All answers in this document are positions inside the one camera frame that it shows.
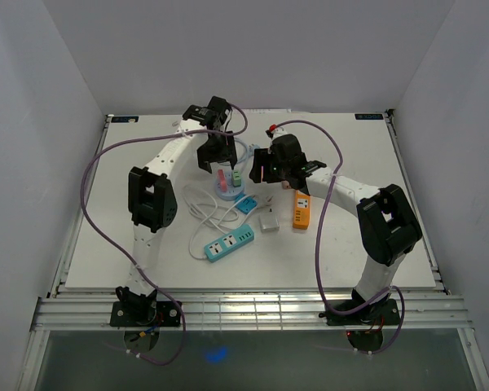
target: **orange power strip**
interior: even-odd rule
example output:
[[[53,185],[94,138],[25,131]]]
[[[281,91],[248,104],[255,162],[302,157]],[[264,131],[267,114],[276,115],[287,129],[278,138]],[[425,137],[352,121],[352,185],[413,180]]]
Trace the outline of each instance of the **orange power strip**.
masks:
[[[295,191],[295,203],[293,204],[293,228],[307,230],[310,225],[311,197],[299,190]]]

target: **blue power strip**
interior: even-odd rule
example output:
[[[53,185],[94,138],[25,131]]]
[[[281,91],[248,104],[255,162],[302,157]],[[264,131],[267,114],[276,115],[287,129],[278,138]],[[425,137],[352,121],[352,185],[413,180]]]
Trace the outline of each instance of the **blue power strip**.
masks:
[[[236,202],[239,201],[241,198],[246,197],[246,194],[241,193],[236,197]],[[258,202],[254,200],[252,197],[247,198],[246,200],[240,202],[239,204],[236,205],[236,208],[239,209],[241,212],[244,214],[250,213],[250,211],[258,206]]]
[[[219,239],[205,246],[205,254],[209,261],[216,262],[232,251],[243,247],[254,239],[252,228],[248,224],[243,224],[232,232],[221,236]]]

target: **white wall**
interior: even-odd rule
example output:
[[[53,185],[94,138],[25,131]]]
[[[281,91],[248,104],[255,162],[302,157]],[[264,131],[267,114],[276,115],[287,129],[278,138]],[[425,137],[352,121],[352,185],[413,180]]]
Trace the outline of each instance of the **white wall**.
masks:
[[[13,389],[103,116],[41,0],[0,0],[0,391]]]
[[[458,0],[397,109],[397,133],[445,283],[489,371],[489,0]]]
[[[383,111],[453,0],[44,0],[104,113]]]

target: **gray floor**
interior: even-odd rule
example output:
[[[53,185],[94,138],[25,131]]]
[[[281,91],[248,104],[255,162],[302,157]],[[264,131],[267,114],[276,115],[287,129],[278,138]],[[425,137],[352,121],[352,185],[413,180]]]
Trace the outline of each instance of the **gray floor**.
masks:
[[[475,389],[456,330],[403,330],[375,357],[314,347],[348,348],[344,332],[191,332],[168,367],[104,345],[122,337],[52,332],[36,390]],[[169,357],[179,337],[162,333],[151,355]]]

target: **white table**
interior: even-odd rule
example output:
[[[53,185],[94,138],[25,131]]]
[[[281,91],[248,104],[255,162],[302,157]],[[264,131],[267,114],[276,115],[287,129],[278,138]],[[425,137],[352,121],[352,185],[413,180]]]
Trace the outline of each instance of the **white table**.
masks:
[[[249,129],[242,139],[248,144],[266,147],[270,140],[264,130],[269,125],[296,118],[322,125],[337,140],[344,154],[340,174],[380,187],[395,183],[405,189],[384,121],[357,121],[353,114],[250,113]],[[180,116],[140,116],[137,123],[112,123],[104,145],[128,138],[171,134],[175,130],[173,123],[179,119]],[[234,113],[231,128],[238,130],[241,124],[238,113]],[[285,129],[297,135],[309,160],[320,160],[329,166],[337,163],[333,145],[319,131],[305,125],[290,125]],[[151,142],[120,147],[107,153],[99,162],[88,203],[90,215],[106,233],[129,250],[132,249],[133,230],[127,210],[127,176],[133,166],[144,167],[164,145],[165,142]],[[280,231],[262,234],[258,216],[252,216],[248,223],[256,237],[251,244],[215,263],[191,258],[187,244],[199,221],[188,213],[181,189],[187,183],[195,183],[213,194],[217,170],[217,165],[213,165],[213,175],[201,171],[193,156],[175,183],[178,214],[166,230],[159,254],[152,254],[156,266],[148,275],[159,286],[207,290],[315,289],[315,233],[323,201],[312,199],[309,229],[294,230],[293,191],[282,190],[280,184],[253,184],[248,179],[251,164],[250,161],[244,175],[246,193],[274,196],[273,209],[280,221]],[[195,249],[201,254],[202,246],[219,236],[216,230],[202,228]],[[357,220],[346,211],[330,205],[321,245],[324,286],[354,287],[365,260]],[[79,290],[115,288],[125,284],[129,266],[129,261],[121,253],[100,238],[87,222],[83,222],[65,287]],[[403,288],[434,287],[423,241],[416,244],[400,266],[394,284]]]

